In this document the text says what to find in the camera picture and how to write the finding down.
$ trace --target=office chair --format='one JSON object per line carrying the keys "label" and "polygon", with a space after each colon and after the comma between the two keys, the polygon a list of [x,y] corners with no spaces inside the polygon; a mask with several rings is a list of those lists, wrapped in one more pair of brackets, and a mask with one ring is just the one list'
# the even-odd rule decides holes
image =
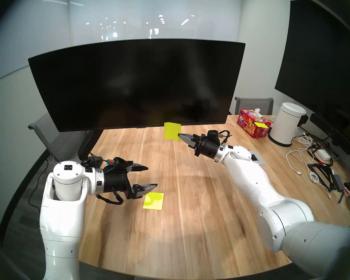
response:
{"label": "office chair", "polygon": [[80,163],[78,149],[88,131],[59,132],[49,113],[44,114],[28,128],[35,131],[58,162],[75,161]]}
{"label": "office chair", "polygon": [[235,114],[239,114],[241,109],[260,109],[262,115],[272,115],[274,99],[270,98],[240,98],[235,97],[236,108]]}

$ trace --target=curved monitor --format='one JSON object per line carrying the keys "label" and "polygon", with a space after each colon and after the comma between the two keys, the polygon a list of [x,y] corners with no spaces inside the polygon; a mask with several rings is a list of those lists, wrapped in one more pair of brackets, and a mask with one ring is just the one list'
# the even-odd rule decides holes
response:
{"label": "curved monitor", "polygon": [[225,123],[244,43],[142,39],[29,59],[59,131]]}

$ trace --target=monitor arm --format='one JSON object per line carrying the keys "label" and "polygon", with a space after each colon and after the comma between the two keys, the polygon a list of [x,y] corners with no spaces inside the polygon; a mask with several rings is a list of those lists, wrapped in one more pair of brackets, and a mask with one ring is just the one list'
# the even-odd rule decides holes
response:
{"label": "monitor arm", "polygon": [[103,163],[103,158],[100,156],[89,156],[93,147],[100,138],[104,130],[90,130],[84,138],[82,144],[78,149],[78,157],[81,161],[81,165],[85,168],[100,168]]}

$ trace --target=monitor stand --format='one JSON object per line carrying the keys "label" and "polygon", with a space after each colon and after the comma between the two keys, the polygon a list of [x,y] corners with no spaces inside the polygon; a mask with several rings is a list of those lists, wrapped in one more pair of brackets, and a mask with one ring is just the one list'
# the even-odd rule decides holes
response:
{"label": "monitor stand", "polygon": [[350,155],[350,141],[348,141],[345,136],[343,136],[325,119],[316,113],[311,114],[310,121],[319,127],[322,131],[324,131],[332,139],[333,145],[340,146],[347,155]]}
{"label": "monitor stand", "polygon": [[89,156],[93,147],[100,138],[104,130],[90,130],[84,138],[82,144],[78,149],[78,157],[81,165],[85,168],[100,168],[103,163],[103,158],[100,156]]}

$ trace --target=white cable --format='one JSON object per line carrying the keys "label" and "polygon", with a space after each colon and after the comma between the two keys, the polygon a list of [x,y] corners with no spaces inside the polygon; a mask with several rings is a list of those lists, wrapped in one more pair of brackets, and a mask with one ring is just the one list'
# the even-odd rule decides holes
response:
{"label": "white cable", "polygon": [[[303,133],[303,135],[304,135],[304,136],[296,137],[296,141],[297,141],[298,143],[304,145],[304,146],[307,147],[307,148],[299,148],[299,149],[297,149],[297,150],[295,150],[295,151],[289,151],[289,152],[286,154],[286,156],[285,156],[286,159],[287,159],[287,163],[288,163],[288,165],[290,166],[290,168],[291,168],[295,173],[297,173],[297,174],[299,174],[299,175],[302,175],[302,173],[300,173],[299,171],[296,171],[296,170],[293,169],[293,167],[290,165],[289,160],[288,160],[288,155],[291,154],[291,155],[294,156],[296,159],[298,159],[299,161],[303,162],[303,163],[306,165],[307,172],[308,172],[308,174],[309,174],[310,180],[311,180],[314,184],[318,184],[319,186],[323,187],[323,188],[327,191],[329,199],[331,199],[331,195],[329,194],[329,191],[327,190],[327,188],[324,187],[322,184],[320,184],[318,175],[317,175],[316,173],[312,172],[312,171],[310,172],[310,169],[309,169],[309,167],[307,166],[307,164],[312,163],[312,162],[314,161],[314,155],[311,153],[312,160],[311,160],[310,162],[305,162],[304,159],[303,159],[303,157],[302,157],[302,155],[301,155],[301,152],[307,151],[307,150],[310,148],[310,146],[311,146],[311,144],[312,144],[312,142],[313,142],[311,137],[307,136],[305,133]],[[299,154],[299,156],[301,157],[301,159],[299,159],[298,157],[296,157],[296,156],[293,154],[293,152],[298,152],[298,154]]]}

